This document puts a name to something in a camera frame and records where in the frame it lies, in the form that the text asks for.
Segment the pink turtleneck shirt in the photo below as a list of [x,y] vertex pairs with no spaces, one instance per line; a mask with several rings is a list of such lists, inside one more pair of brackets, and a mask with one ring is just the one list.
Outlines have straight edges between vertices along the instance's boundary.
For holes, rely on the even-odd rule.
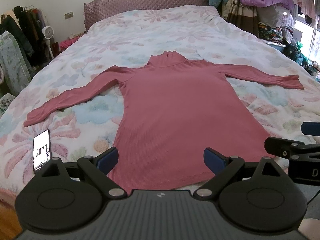
[[212,178],[203,161],[210,147],[258,161],[267,131],[238,98],[228,78],[302,89],[296,75],[274,76],[254,67],[188,60],[175,51],[150,57],[140,68],[113,66],[27,114],[25,126],[86,102],[114,85],[124,114],[114,147],[119,160],[109,177],[126,191],[169,190]]

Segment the dark hanging clothes rack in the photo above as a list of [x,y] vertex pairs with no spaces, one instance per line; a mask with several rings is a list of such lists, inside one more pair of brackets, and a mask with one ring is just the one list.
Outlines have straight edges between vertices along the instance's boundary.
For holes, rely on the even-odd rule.
[[42,13],[35,8],[26,10],[16,6],[1,14],[1,33],[8,31],[14,36],[21,52],[33,67],[42,67],[47,62],[42,32],[44,26]]

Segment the blue storage bin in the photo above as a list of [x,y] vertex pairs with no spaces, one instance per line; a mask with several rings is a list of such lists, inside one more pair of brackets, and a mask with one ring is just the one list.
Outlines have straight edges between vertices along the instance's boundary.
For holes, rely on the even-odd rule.
[[277,43],[277,42],[272,42],[272,41],[265,41],[265,43],[269,46],[271,46],[272,48],[280,51],[281,53],[284,51],[284,49],[286,48],[286,45],[283,45],[281,43]]

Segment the floral light blue bag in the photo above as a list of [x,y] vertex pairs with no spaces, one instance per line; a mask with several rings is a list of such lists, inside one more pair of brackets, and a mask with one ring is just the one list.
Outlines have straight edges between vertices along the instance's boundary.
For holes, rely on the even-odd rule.
[[1,34],[1,68],[10,93],[18,96],[31,76],[16,39],[8,31]]

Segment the brown striped curtain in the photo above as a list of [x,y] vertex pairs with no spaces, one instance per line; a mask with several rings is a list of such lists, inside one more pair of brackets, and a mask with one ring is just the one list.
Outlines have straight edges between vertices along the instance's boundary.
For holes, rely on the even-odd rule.
[[231,0],[227,22],[243,31],[259,37],[258,13],[256,7],[244,5],[240,0]]

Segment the floral white bedspread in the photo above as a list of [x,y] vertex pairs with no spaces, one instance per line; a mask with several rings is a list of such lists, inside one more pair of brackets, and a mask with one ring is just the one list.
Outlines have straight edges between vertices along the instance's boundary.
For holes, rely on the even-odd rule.
[[135,10],[93,24],[18,94],[1,117],[1,202],[33,178],[33,140],[76,161],[110,147],[126,191],[209,180],[205,148],[258,161],[273,136],[319,121],[319,83],[213,7]]

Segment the white standing fan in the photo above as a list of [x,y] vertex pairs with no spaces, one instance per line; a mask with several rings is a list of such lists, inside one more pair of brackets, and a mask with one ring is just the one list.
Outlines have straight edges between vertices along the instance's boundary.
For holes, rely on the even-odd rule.
[[42,28],[42,33],[44,35],[45,43],[48,47],[49,53],[53,59],[54,56],[50,46],[50,39],[54,36],[54,29],[51,26],[45,26],[44,28]]

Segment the pink quilted headboard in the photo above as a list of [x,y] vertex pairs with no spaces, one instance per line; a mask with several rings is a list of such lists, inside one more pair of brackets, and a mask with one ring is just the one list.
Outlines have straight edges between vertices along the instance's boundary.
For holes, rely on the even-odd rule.
[[84,4],[86,30],[108,17],[132,10],[161,10],[184,5],[207,6],[208,0],[93,0]]

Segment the wall power outlet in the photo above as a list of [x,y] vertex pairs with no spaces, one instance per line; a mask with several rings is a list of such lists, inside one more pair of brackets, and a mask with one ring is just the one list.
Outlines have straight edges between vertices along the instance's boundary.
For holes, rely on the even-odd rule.
[[67,19],[69,19],[69,18],[72,18],[73,16],[74,16],[74,14],[73,14],[72,11],[71,11],[71,12],[68,12],[68,13],[65,14],[65,19],[67,20]]

